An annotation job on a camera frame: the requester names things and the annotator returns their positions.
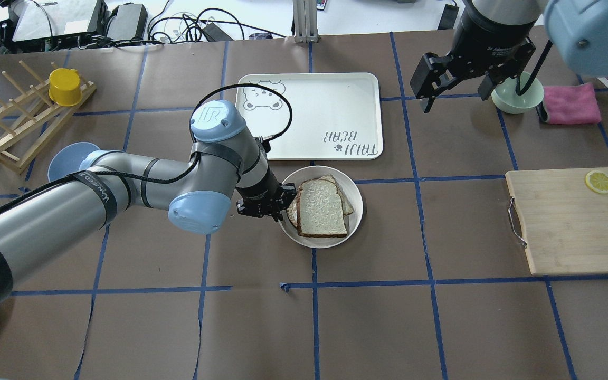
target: table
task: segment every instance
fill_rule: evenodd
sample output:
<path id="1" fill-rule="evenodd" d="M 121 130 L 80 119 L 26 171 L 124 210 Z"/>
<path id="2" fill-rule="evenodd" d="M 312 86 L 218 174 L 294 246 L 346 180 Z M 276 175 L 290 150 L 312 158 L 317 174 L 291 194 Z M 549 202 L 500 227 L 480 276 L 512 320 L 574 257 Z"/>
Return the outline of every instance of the table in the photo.
<path id="1" fill-rule="evenodd" d="M 537 46 L 547 38 L 540 27 L 530 36 Z M 79 140 L 188 157 L 193 105 L 246 74 L 371 72 L 385 144 L 372 161 L 315 162 L 356 180 L 365 200 L 359 230 L 329 250 L 301 247 L 272 221 L 233 210 L 212 236 L 178 230 L 160 210 L 128 210 L 0 305 L 0 377 L 608 378 L 608 275 L 531 277 L 504 181 L 509 170 L 608 166 L 608 90 L 553 51 L 539 79 L 593 81 L 599 125 L 503 115 L 474 94 L 477 80 L 424 115 L 408 81 L 420 55 L 446 53 L 451 38 L 396 32 L 304 46 L 274 39 L 0 56 L 0 71 L 19 70 L 23 58 L 46 75 L 53 60 L 98 86 L 31 170 L 15 176 L 0 166 L 0 204 L 43 184 L 53 155 Z M 7 86 L 0 81 L 0 91 L 15 91 Z M 285 178 L 309 164 L 272 168 Z"/>

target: pink object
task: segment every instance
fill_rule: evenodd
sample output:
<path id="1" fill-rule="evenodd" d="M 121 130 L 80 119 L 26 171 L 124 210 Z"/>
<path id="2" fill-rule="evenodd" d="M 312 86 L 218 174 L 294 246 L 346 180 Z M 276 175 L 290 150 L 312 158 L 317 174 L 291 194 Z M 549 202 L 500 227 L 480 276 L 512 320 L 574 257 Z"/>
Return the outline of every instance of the pink object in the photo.
<path id="1" fill-rule="evenodd" d="M 592 83 L 581 86 L 545 86 L 538 106 L 541 121 L 550 124 L 596 124 L 602 121 Z"/>

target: lemon slice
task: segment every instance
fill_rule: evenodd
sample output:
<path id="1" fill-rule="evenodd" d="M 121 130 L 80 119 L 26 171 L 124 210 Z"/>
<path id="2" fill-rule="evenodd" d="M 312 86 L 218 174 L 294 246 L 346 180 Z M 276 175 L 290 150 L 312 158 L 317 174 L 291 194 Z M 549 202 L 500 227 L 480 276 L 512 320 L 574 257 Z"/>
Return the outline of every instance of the lemon slice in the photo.
<path id="1" fill-rule="evenodd" d="M 589 171 L 586 175 L 586 186 L 596 193 L 608 193 L 608 175 L 599 170 Z"/>

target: white plate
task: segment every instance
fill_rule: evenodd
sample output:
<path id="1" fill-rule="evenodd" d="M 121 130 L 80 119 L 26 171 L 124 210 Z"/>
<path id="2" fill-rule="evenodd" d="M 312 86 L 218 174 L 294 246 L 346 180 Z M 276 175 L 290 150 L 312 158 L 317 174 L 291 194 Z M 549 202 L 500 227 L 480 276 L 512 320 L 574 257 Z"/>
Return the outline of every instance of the white plate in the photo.
<path id="1" fill-rule="evenodd" d="M 294 183 L 296 187 L 299 187 L 304 181 L 321 178 L 324 175 L 332 175 L 335 178 L 342 192 L 346 195 L 348 202 L 353 206 L 353 214 L 345 217 L 345 219 L 348 220 L 348 235 L 345 237 L 299 236 L 297 235 L 297 228 L 295 228 L 288 220 L 288 217 L 285 216 L 284 221 L 280 222 L 280 228 L 282 228 L 285 234 L 290 236 L 292 240 L 309 248 L 330 248 L 343 243 L 355 233 L 355 230 L 360 226 L 360 220 L 363 218 L 363 198 L 360 195 L 360 190 L 358 190 L 358 187 L 353 180 L 335 168 L 329 168 L 328 166 L 307 166 L 306 168 L 299 169 L 289 175 L 283 180 L 283 183 Z"/>
<path id="2" fill-rule="evenodd" d="M 384 151 L 379 81 L 369 72 L 251 74 L 255 83 L 283 94 L 292 105 L 292 125 L 271 142 L 269 159 L 374 159 Z M 244 87 L 236 108 L 250 132 L 270 136 L 288 122 L 277 96 Z"/>

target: cutting board handle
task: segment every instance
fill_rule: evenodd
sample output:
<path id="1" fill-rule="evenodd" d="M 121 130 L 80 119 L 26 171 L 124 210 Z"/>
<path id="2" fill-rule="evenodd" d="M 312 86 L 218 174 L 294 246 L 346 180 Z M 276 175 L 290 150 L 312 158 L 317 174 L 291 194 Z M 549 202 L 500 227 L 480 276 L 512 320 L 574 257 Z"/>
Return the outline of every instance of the cutting board handle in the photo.
<path id="1" fill-rule="evenodd" d="M 526 249 L 527 242 L 524 239 L 522 239 L 522 236 L 519 235 L 519 233 L 517 233 L 517 230 L 516 230 L 515 222 L 513 219 L 514 211 L 515 211 L 515 197 L 511 197 L 510 204 L 508 205 L 508 220 L 511 222 L 511 229 L 513 230 L 513 233 L 519 239 L 520 244 L 522 244 L 522 247 L 524 247 Z"/>

